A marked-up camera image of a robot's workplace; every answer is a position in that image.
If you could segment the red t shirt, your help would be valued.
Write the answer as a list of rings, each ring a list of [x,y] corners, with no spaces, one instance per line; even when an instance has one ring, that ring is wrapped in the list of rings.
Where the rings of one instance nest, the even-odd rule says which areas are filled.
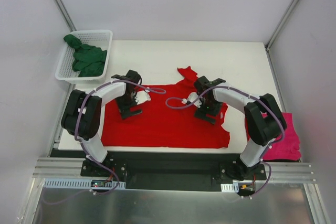
[[[141,114],[123,120],[116,101],[105,106],[101,141],[104,146],[171,147],[171,148],[227,148],[230,133],[223,129],[225,113],[222,105],[215,125],[194,116],[196,106],[180,109],[181,101],[166,99],[187,98],[195,91],[197,72],[191,67],[179,68],[183,77],[176,84],[162,85],[166,94],[151,93],[151,101],[139,105]]]

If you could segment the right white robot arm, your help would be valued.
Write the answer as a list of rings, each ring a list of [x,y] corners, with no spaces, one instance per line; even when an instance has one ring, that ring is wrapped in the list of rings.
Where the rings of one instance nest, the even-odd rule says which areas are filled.
[[[266,148],[278,137],[284,137],[287,123],[274,96],[252,95],[235,88],[225,80],[209,81],[205,76],[194,82],[198,103],[194,116],[215,124],[215,116],[225,103],[245,115],[248,143],[236,162],[225,168],[226,176],[244,180],[255,173]]]

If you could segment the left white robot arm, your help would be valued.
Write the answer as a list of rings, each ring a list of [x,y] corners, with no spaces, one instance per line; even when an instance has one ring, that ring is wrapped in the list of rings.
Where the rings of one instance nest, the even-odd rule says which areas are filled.
[[[111,171],[111,163],[106,160],[108,151],[98,134],[101,109],[115,100],[123,120],[140,114],[141,110],[132,111],[131,108],[138,105],[136,86],[141,83],[140,74],[129,70],[124,76],[115,74],[92,91],[75,89],[69,96],[61,127],[79,142],[86,158],[94,162],[92,168],[99,176],[105,176]]]

